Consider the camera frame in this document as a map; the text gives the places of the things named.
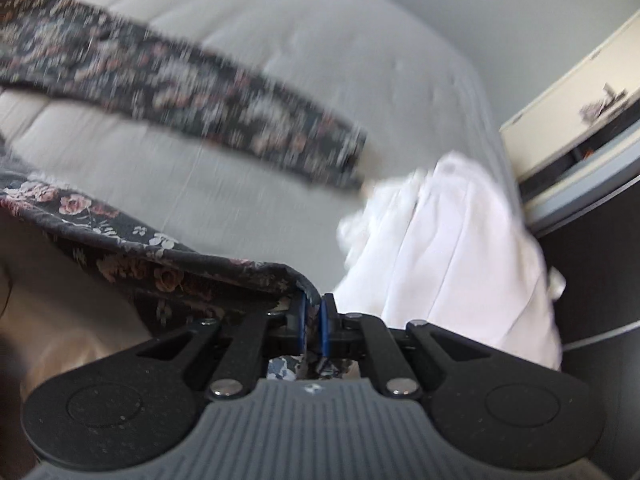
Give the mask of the dark floral garment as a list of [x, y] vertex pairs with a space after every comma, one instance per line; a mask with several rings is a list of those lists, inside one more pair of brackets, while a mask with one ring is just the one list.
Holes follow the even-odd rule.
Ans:
[[[231, 58], [78, 0], [1, 0], [1, 83], [175, 130], [311, 184], [362, 185], [366, 137], [357, 127]], [[289, 266], [194, 252], [10, 152], [1, 155], [1, 207], [152, 304], [197, 314], [224, 285], [281, 298], [303, 292], [307, 325], [320, 304]]]

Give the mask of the dark bedside cabinet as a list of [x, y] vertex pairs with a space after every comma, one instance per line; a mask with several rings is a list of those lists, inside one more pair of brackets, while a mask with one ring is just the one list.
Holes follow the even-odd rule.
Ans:
[[639, 477], [639, 188], [637, 185], [539, 239], [566, 278], [555, 304], [562, 369], [606, 409], [592, 460], [614, 479]]

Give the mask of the grey bed sheet mattress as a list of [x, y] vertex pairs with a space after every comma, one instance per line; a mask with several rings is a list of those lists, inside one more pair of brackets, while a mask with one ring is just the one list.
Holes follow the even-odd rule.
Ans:
[[451, 152], [518, 212], [480, 76], [386, 0], [1, 0], [1, 207], [161, 330], [302, 330], [363, 182]]

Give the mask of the cream wardrobe door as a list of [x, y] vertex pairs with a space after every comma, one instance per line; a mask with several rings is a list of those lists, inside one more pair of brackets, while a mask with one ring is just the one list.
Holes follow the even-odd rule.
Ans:
[[[585, 124], [580, 109], [605, 100]], [[639, 15], [501, 128], [527, 224], [543, 231], [639, 173]]]

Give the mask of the white crumpled garment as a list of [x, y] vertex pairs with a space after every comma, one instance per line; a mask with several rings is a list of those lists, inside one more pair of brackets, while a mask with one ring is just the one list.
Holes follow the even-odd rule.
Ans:
[[342, 313], [431, 324], [557, 370], [562, 347], [540, 246], [500, 186], [451, 152], [430, 171], [371, 183], [338, 224]]

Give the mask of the small floral pouch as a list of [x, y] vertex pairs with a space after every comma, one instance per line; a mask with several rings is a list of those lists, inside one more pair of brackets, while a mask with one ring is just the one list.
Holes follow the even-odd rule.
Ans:
[[580, 119], [585, 124], [593, 124], [602, 115], [605, 107], [605, 100], [597, 100], [596, 102], [588, 103], [580, 109]]

